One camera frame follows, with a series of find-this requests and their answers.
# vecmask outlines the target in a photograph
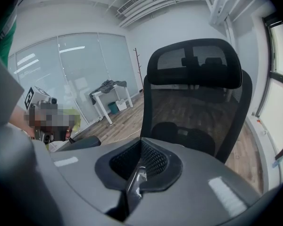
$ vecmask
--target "air conditioning vent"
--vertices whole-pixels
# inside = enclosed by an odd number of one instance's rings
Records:
[[[129,10],[131,10],[132,8],[134,8],[136,5],[140,4],[143,1],[145,0],[129,0],[117,11],[119,14],[125,14],[126,12],[128,12]]]

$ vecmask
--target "glass wall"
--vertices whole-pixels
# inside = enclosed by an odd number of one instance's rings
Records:
[[[8,70],[24,88],[18,105],[35,85],[58,99],[58,104],[81,113],[81,129],[99,118],[89,94],[106,80],[127,81],[131,96],[138,93],[125,37],[81,33],[59,36],[9,57]],[[118,90],[125,98],[124,90]],[[101,96],[106,110],[114,92]]]
[[[98,114],[89,94],[109,76],[100,50],[97,34],[75,34],[59,37],[59,52],[63,70],[74,97],[88,122]]]
[[[130,96],[138,93],[131,65],[130,55],[123,36],[99,34],[100,46],[111,80],[126,81]],[[126,98],[122,88],[118,88],[121,98]]]
[[[65,108],[78,110],[62,73],[56,38],[19,51],[16,53],[16,63],[16,71],[13,73],[18,76],[19,83],[25,90],[24,96],[30,87],[35,85],[57,98],[58,103]],[[81,128],[86,125],[86,121],[81,117]]]

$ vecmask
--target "white box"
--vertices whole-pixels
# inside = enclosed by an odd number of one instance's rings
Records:
[[[126,102],[123,99],[117,100],[116,104],[117,104],[117,107],[118,107],[119,111],[123,111],[124,109],[127,109]]]

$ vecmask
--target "green shirt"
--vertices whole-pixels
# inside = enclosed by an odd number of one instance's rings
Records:
[[[5,12],[4,16],[0,20],[0,33],[6,24],[9,16],[12,14],[14,7],[10,6]],[[10,31],[6,34],[6,36],[0,40],[0,58],[3,61],[3,64],[8,67],[8,55],[10,51],[11,44],[13,42],[14,33],[16,30],[16,22],[14,22]]]

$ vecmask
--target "white table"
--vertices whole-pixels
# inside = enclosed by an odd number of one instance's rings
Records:
[[[114,87],[114,89],[112,89],[112,90],[115,91],[115,94],[116,94],[116,96],[117,96],[117,99],[120,100],[119,95],[118,95],[118,93],[117,93],[117,90],[116,90],[115,88],[118,88],[118,87],[121,87],[121,86],[114,85],[113,87]],[[127,99],[128,99],[128,101],[129,101],[130,107],[133,108],[133,104],[132,104],[132,100],[131,100],[130,95],[129,95],[128,88],[127,88],[127,87],[123,87],[123,88],[124,88],[125,91],[126,91]],[[103,106],[103,104],[102,104],[102,102],[101,102],[101,100],[100,100],[100,96],[101,96],[101,95],[105,95],[105,93],[98,91],[98,92],[95,92],[95,93],[92,94],[92,96],[93,96],[93,97],[95,98],[95,100],[96,100],[96,104],[94,105],[94,107],[95,107],[97,113],[98,113],[99,116],[100,116],[100,120],[102,120],[102,119],[103,119],[102,114],[100,113],[99,108],[98,108],[98,106],[97,106],[97,104],[99,104],[99,106],[100,106],[102,112],[104,113],[106,119],[108,120],[109,124],[111,125],[111,124],[112,124],[112,120],[111,120],[110,117],[108,116],[108,113],[106,112],[106,110],[105,110],[105,108],[104,108],[104,106]]]

